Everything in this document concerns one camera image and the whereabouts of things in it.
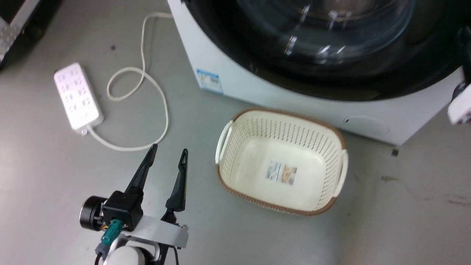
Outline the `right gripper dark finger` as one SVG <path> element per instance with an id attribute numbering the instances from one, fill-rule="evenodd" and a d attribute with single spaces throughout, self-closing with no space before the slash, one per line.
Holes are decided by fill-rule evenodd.
<path id="1" fill-rule="evenodd" d="M 471 82 L 471 29 L 463 26 L 458 32 L 458 47 L 464 82 Z"/>

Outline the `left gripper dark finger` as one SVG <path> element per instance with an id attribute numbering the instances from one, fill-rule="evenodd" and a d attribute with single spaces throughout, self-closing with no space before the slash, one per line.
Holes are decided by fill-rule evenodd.
<path id="1" fill-rule="evenodd" d="M 157 150 L 158 144 L 152 144 L 151 148 L 146 153 L 146 156 L 144 157 L 143 161 L 136 170 L 136 173 L 134 174 L 124 193 L 137 194 L 138 196 L 144 195 L 144 186 L 148 176 L 148 171 L 154 163 L 155 154 Z"/>
<path id="2" fill-rule="evenodd" d="M 166 212 L 162 217 L 162 221 L 167 223 L 177 223 L 176 212 L 183 212 L 186 208 L 187 194 L 187 160 L 188 151 L 183 149 L 179 163 L 178 176 L 175 181 L 170 198 L 166 201 Z"/>

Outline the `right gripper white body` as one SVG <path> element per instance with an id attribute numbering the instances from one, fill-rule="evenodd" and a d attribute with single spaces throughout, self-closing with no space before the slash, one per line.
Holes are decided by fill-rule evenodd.
<path id="1" fill-rule="evenodd" d="M 447 115 L 452 125 L 470 123 L 471 119 L 471 85 L 462 82 L 452 94 L 447 108 Z"/>

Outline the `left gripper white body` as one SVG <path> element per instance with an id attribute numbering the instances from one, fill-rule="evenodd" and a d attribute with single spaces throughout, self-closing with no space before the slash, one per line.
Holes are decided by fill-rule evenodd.
<path id="1" fill-rule="evenodd" d="M 122 232 L 121 245 L 133 241 L 152 246 L 160 243 L 186 248 L 189 236 L 186 225 L 171 224 L 159 218 L 144 215 L 133 231 Z"/>

